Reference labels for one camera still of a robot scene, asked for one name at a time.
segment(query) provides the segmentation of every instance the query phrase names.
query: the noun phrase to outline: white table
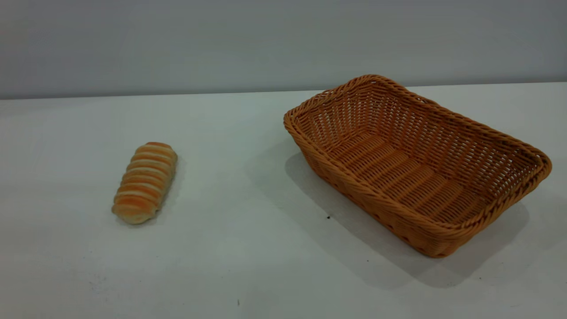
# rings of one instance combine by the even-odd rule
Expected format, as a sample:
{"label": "white table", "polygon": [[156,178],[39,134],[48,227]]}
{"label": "white table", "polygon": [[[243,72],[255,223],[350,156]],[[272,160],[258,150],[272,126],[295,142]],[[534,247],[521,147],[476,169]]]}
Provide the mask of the white table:
{"label": "white table", "polygon": [[[445,259],[309,169],[282,118],[315,91],[0,101],[0,317],[564,318],[567,83],[410,89],[554,165]],[[148,141],[178,172],[128,226],[112,198]]]}

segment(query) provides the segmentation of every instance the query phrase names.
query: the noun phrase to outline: woven basket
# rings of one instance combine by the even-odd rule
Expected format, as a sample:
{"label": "woven basket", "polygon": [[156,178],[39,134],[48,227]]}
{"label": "woven basket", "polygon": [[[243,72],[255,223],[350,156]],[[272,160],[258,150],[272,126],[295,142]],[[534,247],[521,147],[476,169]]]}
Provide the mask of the woven basket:
{"label": "woven basket", "polygon": [[539,149],[379,75],[320,93],[283,122],[317,175],[436,258],[551,172]]}

